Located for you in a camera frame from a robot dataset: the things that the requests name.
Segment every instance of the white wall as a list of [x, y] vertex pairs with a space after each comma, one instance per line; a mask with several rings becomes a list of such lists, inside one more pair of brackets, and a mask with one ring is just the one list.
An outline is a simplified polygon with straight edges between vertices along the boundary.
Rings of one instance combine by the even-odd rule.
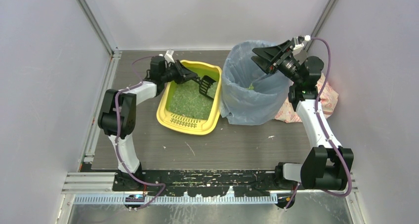
[[330, 124], [353, 149], [372, 224], [419, 223], [418, 12], [418, 0], [339, 0], [320, 33], [340, 93]]
[[228, 48], [310, 34], [327, 0], [88, 0], [119, 49]]
[[0, 0], [0, 223], [53, 223], [109, 55], [76, 0]]

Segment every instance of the patterned fabric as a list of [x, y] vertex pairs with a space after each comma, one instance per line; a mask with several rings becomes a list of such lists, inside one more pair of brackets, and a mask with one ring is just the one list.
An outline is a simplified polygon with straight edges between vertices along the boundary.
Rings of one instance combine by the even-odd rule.
[[[321, 78], [317, 82], [317, 89], [322, 88], [323, 83], [325, 82], [325, 75], [322, 73]], [[337, 97], [339, 94], [329, 85], [329, 82], [326, 83], [326, 87], [323, 90], [323, 93], [320, 95], [320, 100], [322, 102], [323, 113], [326, 118], [330, 117], [333, 113], [333, 110], [337, 104]], [[282, 104], [281, 109], [278, 114], [275, 116], [276, 120], [284, 121], [285, 123], [295, 123], [301, 122], [300, 117], [297, 113], [294, 112], [293, 106], [288, 102], [288, 98]]]

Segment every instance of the debris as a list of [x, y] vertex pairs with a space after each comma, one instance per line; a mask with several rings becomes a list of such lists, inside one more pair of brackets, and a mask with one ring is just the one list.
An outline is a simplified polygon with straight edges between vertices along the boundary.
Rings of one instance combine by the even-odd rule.
[[186, 145], [188, 145], [188, 146], [189, 146], [189, 149], [191, 149], [192, 153], [193, 153], [193, 154], [194, 154], [194, 156], [195, 156], [195, 152], [194, 152], [194, 150], [192, 150], [191, 146], [190, 146], [187, 142], [185, 142], [185, 143], [186, 143]]
[[[199, 93], [199, 84], [194, 81], [188, 81], [176, 86], [177, 88], [167, 110], [192, 119], [208, 119], [213, 100]], [[211, 96], [213, 92], [213, 95], [215, 95], [216, 88], [217, 82], [212, 84], [207, 94]]]
[[217, 93], [218, 82], [214, 82], [208, 89], [207, 95], [211, 98], [215, 98], [215, 94]]

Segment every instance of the yellow plastic tray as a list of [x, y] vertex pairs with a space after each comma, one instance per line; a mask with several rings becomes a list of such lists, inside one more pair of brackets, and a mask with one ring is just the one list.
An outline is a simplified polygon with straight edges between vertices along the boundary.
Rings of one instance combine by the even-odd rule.
[[218, 103], [221, 93], [221, 68], [204, 62], [182, 60], [181, 63], [186, 68], [196, 72], [199, 77], [202, 78], [204, 75], [208, 75], [218, 82], [209, 117], [207, 120], [199, 120], [167, 111], [171, 98], [177, 88], [177, 84], [175, 82], [170, 82], [166, 87], [162, 99], [160, 100], [159, 108], [157, 109], [157, 120], [163, 126], [181, 133], [194, 135], [209, 134], [212, 130], [214, 130], [217, 125], [218, 118], [220, 117]]

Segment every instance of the trash bin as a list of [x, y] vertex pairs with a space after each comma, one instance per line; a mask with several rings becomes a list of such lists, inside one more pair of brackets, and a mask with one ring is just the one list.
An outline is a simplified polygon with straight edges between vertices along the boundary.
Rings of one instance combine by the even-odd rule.
[[266, 75], [252, 60], [255, 47], [277, 45], [246, 41], [234, 46], [221, 74], [220, 114], [230, 124], [261, 125], [274, 119], [288, 96], [291, 81], [281, 72]]

